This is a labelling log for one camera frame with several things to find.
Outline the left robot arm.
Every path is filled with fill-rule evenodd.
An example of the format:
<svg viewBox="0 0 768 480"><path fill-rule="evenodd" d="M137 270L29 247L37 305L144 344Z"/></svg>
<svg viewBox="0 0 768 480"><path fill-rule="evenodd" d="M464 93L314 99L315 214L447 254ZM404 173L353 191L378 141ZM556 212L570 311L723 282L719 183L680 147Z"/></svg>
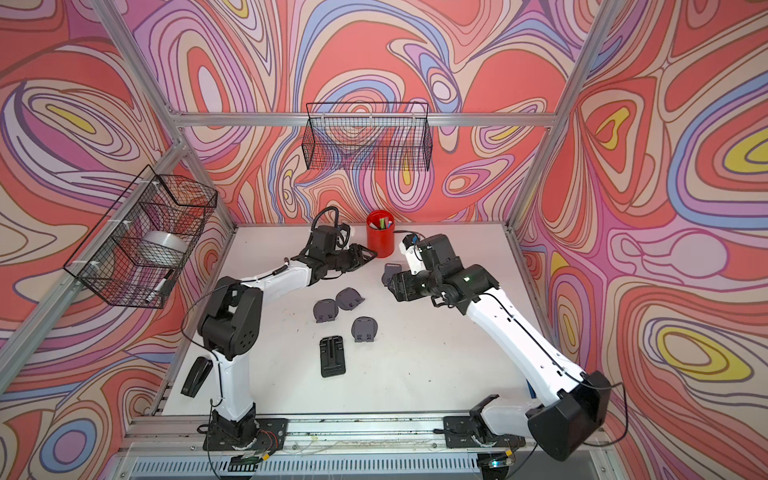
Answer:
<svg viewBox="0 0 768 480"><path fill-rule="evenodd" d="M253 278L223 276L203 296L207 303L197 334L205 353L195 359L181 393L193 398L209 377L214 379L216 394L209 400L205 450L246 450L258 444L261 434L271 450L282 448L277 435L259 425L255 401L246 385L247 355L258 339L263 307L290 292L328 280L330 271L341 275L354 272L378 257L375 251L350 241L351 227L339 221L336 207L321 211L326 213L334 215L333 223L320 225L322 215L317 215L305 246L280 267Z"/></svg>

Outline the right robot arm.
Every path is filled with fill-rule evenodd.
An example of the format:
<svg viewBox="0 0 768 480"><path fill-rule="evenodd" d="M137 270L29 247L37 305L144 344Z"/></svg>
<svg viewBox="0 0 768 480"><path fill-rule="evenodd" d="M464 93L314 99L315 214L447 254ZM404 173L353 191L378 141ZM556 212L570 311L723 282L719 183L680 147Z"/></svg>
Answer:
<svg viewBox="0 0 768 480"><path fill-rule="evenodd" d="M479 264L466 266L444 234L407 234L399 245L408 268L388 289L399 302L429 299L457 310L489 335L524 375L535 395L504 405L498 395L479 406L480 425L493 435L530 436L564 461L588 444L607 418L616 384L566 358L520 313L499 281Z"/></svg>

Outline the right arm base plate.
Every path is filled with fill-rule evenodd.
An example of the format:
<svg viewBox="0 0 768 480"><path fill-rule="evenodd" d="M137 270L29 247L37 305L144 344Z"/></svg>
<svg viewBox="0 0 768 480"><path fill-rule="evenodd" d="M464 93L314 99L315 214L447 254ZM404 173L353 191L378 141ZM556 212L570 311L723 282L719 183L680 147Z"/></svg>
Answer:
<svg viewBox="0 0 768 480"><path fill-rule="evenodd" d="M440 431L450 449L507 448L515 451L526 445L524 437L494 434L482 420L470 415L444 416L442 422Z"/></svg>

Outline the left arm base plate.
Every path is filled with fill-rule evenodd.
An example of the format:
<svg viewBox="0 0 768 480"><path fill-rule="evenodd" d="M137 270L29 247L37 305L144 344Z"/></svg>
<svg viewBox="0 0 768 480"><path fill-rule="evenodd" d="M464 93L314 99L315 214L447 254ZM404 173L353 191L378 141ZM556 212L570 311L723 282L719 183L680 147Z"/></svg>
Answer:
<svg viewBox="0 0 768 480"><path fill-rule="evenodd" d="M205 451L256 451L274 453L285 444L287 418L244 418L233 422L214 418L203 443Z"/></svg>

